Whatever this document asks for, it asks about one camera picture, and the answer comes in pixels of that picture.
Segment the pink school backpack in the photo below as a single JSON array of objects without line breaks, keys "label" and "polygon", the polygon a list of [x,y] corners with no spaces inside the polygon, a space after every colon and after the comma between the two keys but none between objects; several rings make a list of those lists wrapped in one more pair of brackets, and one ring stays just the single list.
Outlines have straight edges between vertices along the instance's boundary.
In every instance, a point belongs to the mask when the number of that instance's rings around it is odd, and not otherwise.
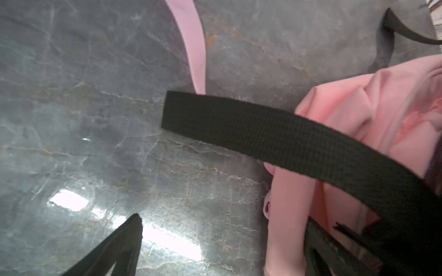
[{"label": "pink school backpack", "polygon": [[442,57],[313,87],[295,113],[206,94],[193,1],[168,1],[195,93],[169,91],[162,128],[264,162],[266,276],[306,276],[309,217],[374,276],[442,273]]}]

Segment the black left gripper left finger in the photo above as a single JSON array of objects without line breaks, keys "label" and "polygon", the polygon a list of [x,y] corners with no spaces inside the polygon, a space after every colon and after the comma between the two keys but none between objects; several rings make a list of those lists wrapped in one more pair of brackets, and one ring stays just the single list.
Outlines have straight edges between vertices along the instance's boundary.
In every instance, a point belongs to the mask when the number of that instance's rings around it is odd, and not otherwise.
[{"label": "black left gripper left finger", "polygon": [[134,276],[142,245],[142,220],[135,213],[64,276]]}]

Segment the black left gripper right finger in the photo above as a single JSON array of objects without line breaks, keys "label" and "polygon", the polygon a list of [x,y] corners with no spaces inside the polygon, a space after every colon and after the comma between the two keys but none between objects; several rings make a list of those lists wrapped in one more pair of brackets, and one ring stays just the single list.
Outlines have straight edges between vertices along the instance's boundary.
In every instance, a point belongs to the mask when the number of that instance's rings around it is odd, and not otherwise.
[{"label": "black left gripper right finger", "polygon": [[361,263],[314,219],[308,218],[305,233],[307,276],[373,276]]}]

